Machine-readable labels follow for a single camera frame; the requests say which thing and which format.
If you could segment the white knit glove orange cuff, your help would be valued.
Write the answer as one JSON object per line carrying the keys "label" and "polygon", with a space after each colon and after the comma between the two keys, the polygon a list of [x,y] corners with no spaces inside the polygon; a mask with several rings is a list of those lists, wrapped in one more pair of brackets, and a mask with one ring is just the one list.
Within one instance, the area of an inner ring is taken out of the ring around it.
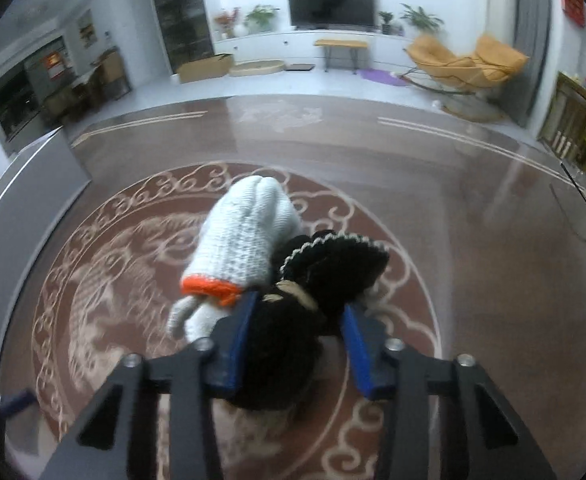
{"label": "white knit glove orange cuff", "polygon": [[246,289],[269,283],[273,253],[301,233],[299,214],[276,179],[250,176],[233,183],[197,235],[167,333],[189,342],[208,336]]}

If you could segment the grey cardboard sorting box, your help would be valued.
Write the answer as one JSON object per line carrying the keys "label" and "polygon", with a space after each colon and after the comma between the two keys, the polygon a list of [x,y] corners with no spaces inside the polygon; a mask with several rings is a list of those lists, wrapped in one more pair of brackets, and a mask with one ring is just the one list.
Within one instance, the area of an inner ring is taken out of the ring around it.
{"label": "grey cardboard sorting box", "polygon": [[32,266],[90,182],[61,128],[23,148],[0,177],[0,354]]}

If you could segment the wooden sideboard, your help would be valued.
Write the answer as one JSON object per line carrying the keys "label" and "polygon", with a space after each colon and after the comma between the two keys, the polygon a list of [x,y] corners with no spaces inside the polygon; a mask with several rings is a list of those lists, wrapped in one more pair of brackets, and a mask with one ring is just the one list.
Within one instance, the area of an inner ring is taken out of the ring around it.
{"label": "wooden sideboard", "polygon": [[586,174],[586,84],[558,73],[540,141],[563,162]]}

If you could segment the grey curtain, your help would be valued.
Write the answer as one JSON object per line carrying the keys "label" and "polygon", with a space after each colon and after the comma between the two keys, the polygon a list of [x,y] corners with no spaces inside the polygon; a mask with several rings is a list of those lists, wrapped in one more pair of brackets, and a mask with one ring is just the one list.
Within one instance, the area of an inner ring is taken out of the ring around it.
{"label": "grey curtain", "polygon": [[528,60],[519,73],[502,86],[499,104],[520,127],[531,117],[546,61],[551,0],[517,0],[514,49]]}

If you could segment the purple floor mat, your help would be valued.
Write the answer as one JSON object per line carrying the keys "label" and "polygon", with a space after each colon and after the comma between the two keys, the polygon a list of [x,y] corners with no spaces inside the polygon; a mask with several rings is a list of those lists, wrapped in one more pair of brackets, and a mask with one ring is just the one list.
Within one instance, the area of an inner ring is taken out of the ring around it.
{"label": "purple floor mat", "polygon": [[377,84],[386,84],[393,87],[407,86],[408,82],[401,77],[396,77],[386,70],[374,70],[367,68],[366,70],[359,70],[359,76],[365,80],[376,82]]}

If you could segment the orange lounge chair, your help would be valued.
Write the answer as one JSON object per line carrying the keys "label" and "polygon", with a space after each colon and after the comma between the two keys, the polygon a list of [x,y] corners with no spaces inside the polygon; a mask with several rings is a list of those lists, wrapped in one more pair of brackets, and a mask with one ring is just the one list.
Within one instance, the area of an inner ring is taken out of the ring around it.
{"label": "orange lounge chair", "polygon": [[409,77],[413,72],[422,72],[450,88],[450,93],[493,89],[521,73],[528,62],[527,55],[487,34],[479,36],[468,54],[455,54],[428,34],[415,38],[405,52],[415,67],[398,74],[400,79],[427,89]]}

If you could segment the cardboard carton on floor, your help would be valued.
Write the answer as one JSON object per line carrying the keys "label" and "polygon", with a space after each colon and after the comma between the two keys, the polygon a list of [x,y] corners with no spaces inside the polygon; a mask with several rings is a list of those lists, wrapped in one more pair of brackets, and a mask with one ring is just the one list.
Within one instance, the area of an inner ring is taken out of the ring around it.
{"label": "cardboard carton on floor", "polygon": [[177,70],[179,81],[182,84],[188,82],[214,79],[226,76],[229,70],[235,66],[235,58],[232,54],[223,53],[202,58],[201,60],[183,63]]}

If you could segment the small wooden bench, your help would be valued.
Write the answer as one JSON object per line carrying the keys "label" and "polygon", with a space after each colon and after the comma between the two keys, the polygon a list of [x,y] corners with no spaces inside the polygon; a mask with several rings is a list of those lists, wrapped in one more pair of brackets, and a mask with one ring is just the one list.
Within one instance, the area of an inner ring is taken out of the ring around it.
{"label": "small wooden bench", "polygon": [[359,53],[366,52],[369,44],[363,40],[320,38],[314,42],[314,46],[322,50],[323,69],[326,73],[331,68],[334,51],[345,51],[351,60],[351,72],[359,71]]}

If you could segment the white tv console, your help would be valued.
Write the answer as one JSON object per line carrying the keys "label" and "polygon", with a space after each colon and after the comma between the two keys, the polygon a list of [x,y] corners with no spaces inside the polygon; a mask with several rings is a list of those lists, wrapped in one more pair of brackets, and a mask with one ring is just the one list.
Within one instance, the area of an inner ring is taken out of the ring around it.
{"label": "white tv console", "polygon": [[281,60],[287,64],[313,63],[321,67],[325,47],[320,40],[362,42],[366,49],[358,52],[358,66],[398,70],[412,66],[406,53],[410,40],[404,37],[382,35],[378,32],[350,32],[349,30],[295,30],[294,32],[264,32],[239,38],[214,41],[216,54],[232,54],[235,62]]}

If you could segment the green potted plant right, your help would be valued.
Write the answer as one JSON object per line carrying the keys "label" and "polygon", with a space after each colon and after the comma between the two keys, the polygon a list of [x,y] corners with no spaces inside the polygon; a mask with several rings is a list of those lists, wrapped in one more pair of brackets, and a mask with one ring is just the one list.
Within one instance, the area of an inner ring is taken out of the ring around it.
{"label": "green potted plant right", "polygon": [[417,29],[420,34],[437,34],[445,25],[442,18],[433,13],[427,13],[422,6],[403,4],[403,14],[400,17],[408,25]]}

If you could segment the green potted plant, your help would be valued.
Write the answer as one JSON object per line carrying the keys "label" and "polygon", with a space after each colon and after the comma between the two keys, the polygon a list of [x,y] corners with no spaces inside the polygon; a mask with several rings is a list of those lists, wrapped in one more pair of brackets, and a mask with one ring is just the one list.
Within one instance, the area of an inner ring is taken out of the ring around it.
{"label": "green potted plant", "polygon": [[244,25],[251,34],[272,32],[273,23],[276,21],[279,8],[270,4],[258,4],[246,14]]}
{"label": "green potted plant", "polygon": [[420,34],[437,34],[445,25],[442,18],[433,13],[427,13],[422,6],[403,4],[403,14],[400,17],[408,25],[417,29]]}

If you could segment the red flower vase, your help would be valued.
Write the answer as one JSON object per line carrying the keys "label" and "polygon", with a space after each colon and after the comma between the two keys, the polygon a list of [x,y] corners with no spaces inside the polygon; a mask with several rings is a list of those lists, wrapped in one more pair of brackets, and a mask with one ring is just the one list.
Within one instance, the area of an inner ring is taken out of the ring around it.
{"label": "red flower vase", "polygon": [[235,6],[231,10],[221,10],[214,16],[214,22],[219,28],[220,35],[223,38],[231,39],[235,38],[235,26],[237,26],[241,9]]}

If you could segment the green potted plant left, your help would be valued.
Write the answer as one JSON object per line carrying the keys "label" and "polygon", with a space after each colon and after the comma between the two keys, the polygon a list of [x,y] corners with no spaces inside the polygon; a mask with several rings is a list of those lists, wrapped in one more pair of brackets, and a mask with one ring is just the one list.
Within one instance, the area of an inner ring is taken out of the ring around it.
{"label": "green potted plant left", "polygon": [[258,4],[246,14],[244,25],[251,34],[272,32],[273,23],[276,21],[279,8],[270,4]]}

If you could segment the black flat television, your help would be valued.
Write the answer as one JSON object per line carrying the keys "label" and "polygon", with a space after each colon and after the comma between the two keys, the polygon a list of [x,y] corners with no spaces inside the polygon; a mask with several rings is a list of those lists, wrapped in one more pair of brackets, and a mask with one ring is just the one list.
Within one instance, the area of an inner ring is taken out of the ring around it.
{"label": "black flat television", "polygon": [[374,0],[287,0],[291,24],[297,28],[371,29]]}

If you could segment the red wall hanging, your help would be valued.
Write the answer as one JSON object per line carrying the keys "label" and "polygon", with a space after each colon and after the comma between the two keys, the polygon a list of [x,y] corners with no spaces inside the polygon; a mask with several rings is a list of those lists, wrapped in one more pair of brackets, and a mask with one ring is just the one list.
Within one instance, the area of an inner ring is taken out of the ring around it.
{"label": "red wall hanging", "polygon": [[586,4],[584,0],[561,0],[566,17],[579,28],[586,26]]}

